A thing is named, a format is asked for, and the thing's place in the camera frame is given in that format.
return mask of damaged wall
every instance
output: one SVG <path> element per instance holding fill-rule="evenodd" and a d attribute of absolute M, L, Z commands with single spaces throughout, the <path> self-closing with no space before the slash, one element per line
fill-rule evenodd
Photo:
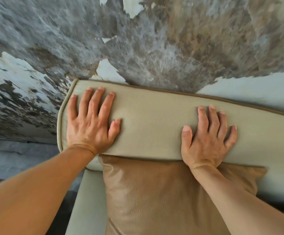
<path fill-rule="evenodd" d="M 0 0 L 0 138 L 56 142 L 92 76 L 284 111 L 284 0 Z"/>

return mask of beige leather sofa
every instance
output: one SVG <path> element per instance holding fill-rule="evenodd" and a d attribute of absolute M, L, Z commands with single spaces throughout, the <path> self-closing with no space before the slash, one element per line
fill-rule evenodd
<path fill-rule="evenodd" d="M 76 80 L 62 104 L 57 136 L 60 150 L 67 146 L 67 108 L 71 94 L 78 100 L 87 87 L 105 87 L 116 98 L 110 120 L 122 118 L 121 133 L 108 155 L 156 160 L 181 160 L 180 133 L 184 125 L 195 130 L 196 108 L 215 105 L 225 110 L 229 125 L 238 126 L 238 142 L 225 162 L 265 166 L 259 194 L 272 202 L 284 201 L 284 114 L 225 99 L 156 91 L 107 82 Z M 103 235 L 107 220 L 105 185 L 97 157 L 89 163 L 80 185 L 67 235 Z"/>

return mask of forearm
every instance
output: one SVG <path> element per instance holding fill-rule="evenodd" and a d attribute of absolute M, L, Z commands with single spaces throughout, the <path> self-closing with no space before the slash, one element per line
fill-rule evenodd
<path fill-rule="evenodd" d="M 284 214 L 240 189 L 212 167 L 191 170 L 232 235 L 284 234 Z"/>
<path fill-rule="evenodd" d="M 45 234 L 69 186 L 93 157 L 70 148 L 0 183 L 0 234 Z"/>

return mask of person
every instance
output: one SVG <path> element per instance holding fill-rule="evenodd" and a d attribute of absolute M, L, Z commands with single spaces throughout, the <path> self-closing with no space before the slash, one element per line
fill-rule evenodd
<path fill-rule="evenodd" d="M 104 88 L 93 96 L 88 88 L 76 111 L 77 96 L 68 105 L 68 147 L 50 160 L 0 183 L 0 235 L 45 234 L 78 173 L 114 142 L 120 131 L 120 119 L 108 129 L 108 117 L 115 97 L 110 92 L 99 112 Z M 184 126 L 181 139 L 183 161 L 216 205 L 232 235 L 284 234 L 284 214 L 240 189 L 217 170 L 237 140 L 237 128 L 227 133 L 225 112 L 219 117 L 209 107 L 209 119 L 198 108 L 199 123 L 192 140 L 192 130 Z"/>

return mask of hand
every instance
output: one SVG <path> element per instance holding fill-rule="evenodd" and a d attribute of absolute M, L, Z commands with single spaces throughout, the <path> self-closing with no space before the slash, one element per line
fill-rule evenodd
<path fill-rule="evenodd" d="M 209 107 L 209 120 L 202 106 L 198 108 L 199 123 L 192 141 L 192 130 L 184 126 L 181 134 L 181 155 L 187 166 L 193 170 L 200 166 L 218 167 L 237 141 L 237 126 L 232 126 L 229 138 L 225 140 L 228 125 L 224 111 L 219 118 L 214 106 Z"/>
<path fill-rule="evenodd" d="M 93 88 L 89 87 L 82 96 L 79 114 L 76 111 L 77 96 L 72 95 L 68 106 L 68 147 L 89 150 L 93 155 L 105 152 L 120 131 L 121 119 L 116 119 L 108 130 L 108 117 L 115 97 L 110 92 L 98 113 L 104 87 L 99 87 L 91 98 Z"/>

